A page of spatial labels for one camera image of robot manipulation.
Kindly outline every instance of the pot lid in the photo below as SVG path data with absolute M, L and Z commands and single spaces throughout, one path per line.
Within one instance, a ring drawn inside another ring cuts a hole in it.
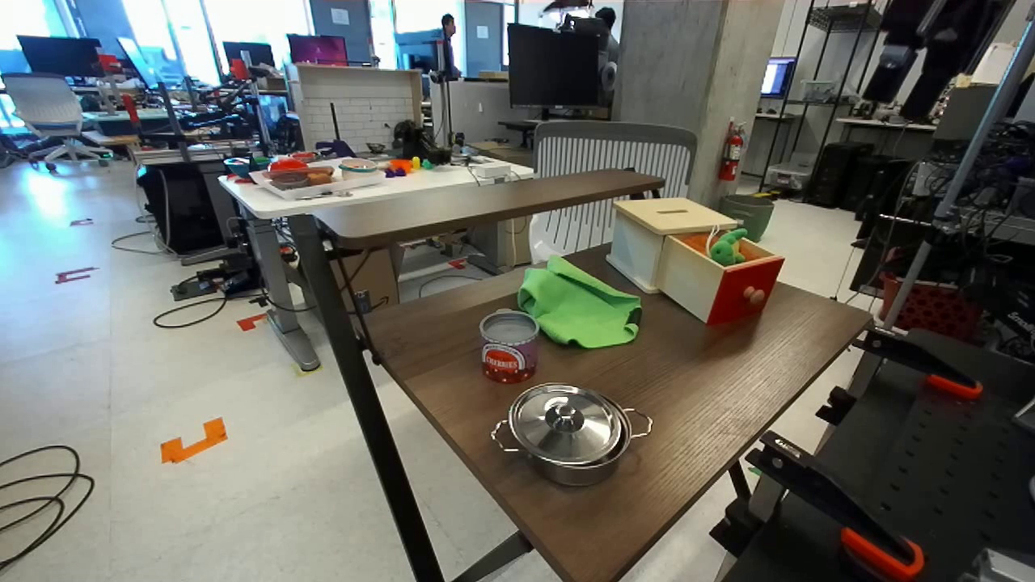
M 574 385 L 534 385 L 512 405 L 514 440 L 555 466 L 603 459 L 625 433 L 625 414 Z

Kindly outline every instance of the person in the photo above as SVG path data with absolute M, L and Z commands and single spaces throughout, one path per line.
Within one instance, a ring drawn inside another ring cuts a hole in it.
M 598 68 L 600 68 L 600 85 L 603 85 L 603 101 L 612 103 L 613 96 L 613 81 L 619 81 L 619 39 L 613 39 L 613 22 L 619 15 L 612 8 L 594 11 L 594 44 L 598 44 Z
M 440 44 L 437 44 L 437 53 L 432 53 L 432 59 L 437 59 L 432 79 L 437 81 L 460 81 L 460 68 L 451 62 L 456 20 L 451 20 L 451 15 L 442 15 L 440 22 L 442 22 L 442 32 L 440 32 Z

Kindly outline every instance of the pot handle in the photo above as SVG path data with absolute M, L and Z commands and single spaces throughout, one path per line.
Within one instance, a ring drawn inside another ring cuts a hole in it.
M 625 411 L 625 418 L 639 418 L 642 421 L 639 429 L 627 433 L 629 440 L 642 440 L 653 429 L 653 418 L 650 414 L 639 414 L 637 409 L 621 409 L 621 411 Z
M 490 427 L 487 440 L 490 440 L 501 453 L 522 457 L 516 447 L 512 447 L 512 443 L 505 443 L 505 440 L 497 436 L 501 427 L 512 427 L 512 424 L 509 424 L 509 421 L 497 421 L 497 424 Z

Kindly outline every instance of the stainless steel pot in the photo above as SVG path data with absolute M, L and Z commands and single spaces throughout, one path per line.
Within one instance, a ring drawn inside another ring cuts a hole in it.
M 574 385 L 534 385 L 522 391 L 490 440 L 509 457 L 527 457 L 555 484 L 585 489 L 609 480 L 627 447 L 653 429 L 653 418 L 619 409 Z

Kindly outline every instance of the small green object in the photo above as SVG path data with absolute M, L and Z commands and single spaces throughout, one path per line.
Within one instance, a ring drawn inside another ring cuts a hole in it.
M 748 240 L 748 231 L 743 231 L 743 226 L 721 233 L 721 235 L 713 240 L 713 247 L 712 247 L 712 260 L 713 260 L 717 266 L 741 266 L 741 262 L 743 262 L 743 256 L 741 256 L 741 240 Z
M 603 351 L 637 339 L 639 299 L 625 296 L 567 260 L 524 271 L 516 307 L 564 346 Z

